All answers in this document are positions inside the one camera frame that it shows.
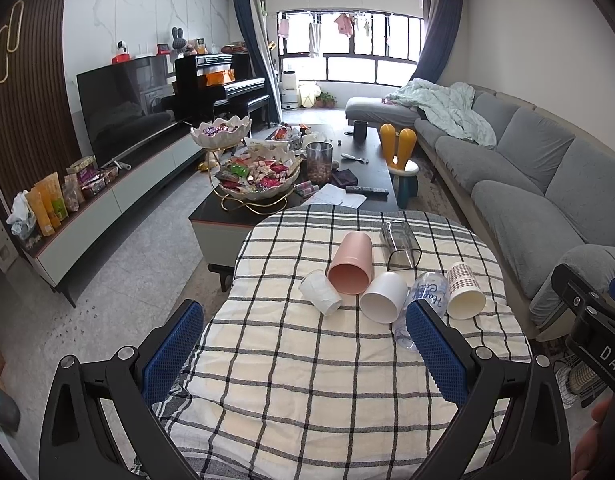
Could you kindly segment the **person's right hand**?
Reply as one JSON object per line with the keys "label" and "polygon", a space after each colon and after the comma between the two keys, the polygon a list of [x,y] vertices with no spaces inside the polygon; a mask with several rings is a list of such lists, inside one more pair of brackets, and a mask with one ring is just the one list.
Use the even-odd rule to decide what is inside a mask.
{"label": "person's right hand", "polygon": [[583,434],[572,454],[572,480],[582,480],[588,475],[589,468],[597,454],[600,427],[606,418],[612,400],[613,398],[603,400],[592,409],[591,416],[594,425]]}

